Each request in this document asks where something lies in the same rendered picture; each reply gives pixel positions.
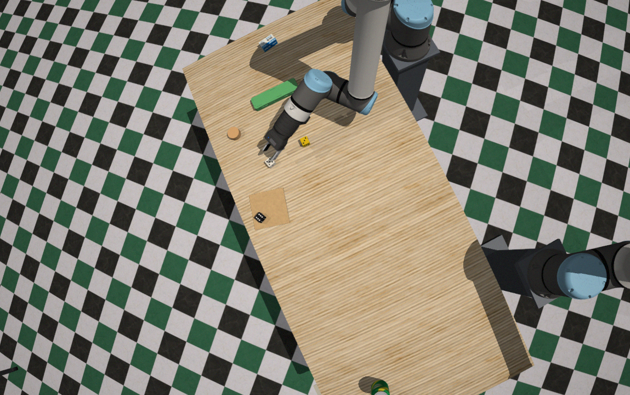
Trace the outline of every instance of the green rectangular block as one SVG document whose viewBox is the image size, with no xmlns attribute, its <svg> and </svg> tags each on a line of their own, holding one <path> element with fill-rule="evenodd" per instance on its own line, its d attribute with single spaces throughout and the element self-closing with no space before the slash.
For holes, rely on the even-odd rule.
<svg viewBox="0 0 630 395">
<path fill-rule="evenodd" d="M 292 95 L 297 87 L 298 85 L 297 82 L 295 82 L 295 78 L 290 78 L 290 80 L 279 83 L 266 92 L 255 95 L 255 97 L 252 98 L 252 106 L 257 111 L 263 110 L 278 100 L 282 100 Z"/>
</svg>

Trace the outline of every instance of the table top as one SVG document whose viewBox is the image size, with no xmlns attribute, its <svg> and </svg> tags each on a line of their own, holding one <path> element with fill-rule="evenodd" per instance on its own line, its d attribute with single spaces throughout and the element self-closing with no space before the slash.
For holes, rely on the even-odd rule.
<svg viewBox="0 0 630 395">
<path fill-rule="evenodd" d="M 397 395 L 477 395 L 532 366 L 442 168 L 378 63 L 369 115 L 328 100 L 273 168 L 257 143 L 283 101 L 249 100 L 310 68 L 348 78 L 354 18 L 321 0 L 184 69 L 225 180 L 324 395 L 363 377 Z M 278 45 L 258 43 L 274 35 Z M 238 127 L 242 137 L 230 140 Z M 312 144 L 300 147 L 307 135 Z M 283 188 L 290 222 L 255 229 L 249 196 Z"/>
</svg>

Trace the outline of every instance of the tiled floor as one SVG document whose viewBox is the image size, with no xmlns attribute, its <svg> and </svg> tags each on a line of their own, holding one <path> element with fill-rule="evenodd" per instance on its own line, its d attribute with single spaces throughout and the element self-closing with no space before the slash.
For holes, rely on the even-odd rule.
<svg viewBox="0 0 630 395">
<path fill-rule="evenodd" d="M 314 393 L 181 74 L 312 2 L 0 1 L 0 393 Z M 630 240 L 630 2 L 435 5 L 420 127 L 478 239 Z M 506 298 L 535 367 L 487 395 L 630 393 L 630 290 Z"/>
</svg>

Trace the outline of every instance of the cardboard square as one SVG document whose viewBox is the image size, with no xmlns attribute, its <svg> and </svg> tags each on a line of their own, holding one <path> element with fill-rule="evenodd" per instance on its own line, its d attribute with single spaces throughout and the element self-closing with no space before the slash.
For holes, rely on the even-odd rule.
<svg viewBox="0 0 630 395">
<path fill-rule="evenodd" d="M 283 188 L 249 195 L 249 203 L 252 205 L 252 221 L 256 230 L 290 223 Z M 258 212 L 266 216 L 263 223 L 254 219 Z"/>
</svg>

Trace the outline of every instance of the blue joint cap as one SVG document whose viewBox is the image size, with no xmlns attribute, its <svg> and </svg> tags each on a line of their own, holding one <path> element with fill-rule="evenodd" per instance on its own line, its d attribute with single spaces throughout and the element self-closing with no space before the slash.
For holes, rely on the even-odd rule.
<svg viewBox="0 0 630 395">
<path fill-rule="evenodd" d="M 566 258 L 556 273 L 558 287 L 571 298 L 597 296 L 608 282 L 608 271 L 600 258 L 576 253 Z"/>
<path fill-rule="evenodd" d="M 342 11 L 344 11 L 346 15 L 353 16 L 347 12 L 347 0 L 342 0 Z"/>
<path fill-rule="evenodd" d="M 305 74 L 305 85 L 317 93 L 327 93 L 332 88 L 332 79 L 322 70 L 312 69 Z"/>
<path fill-rule="evenodd" d="M 368 113 L 371 112 L 371 109 L 373 108 L 373 103 L 376 102 L 376 98 L 378 98 L 378 92 L 373 93 L 371 100 L 368 100 L 368 104 L 366 105 L 366 107 L 364 107 L 364 109 L 361 110 L 361 114 L 368 115 Z"/>
<path fill-rule="evenodd" d="M 432 24 L 434 4 L 431 0 L 395 0 L 393 12 L 403 25 L 420 30 Z"/>
</svg>

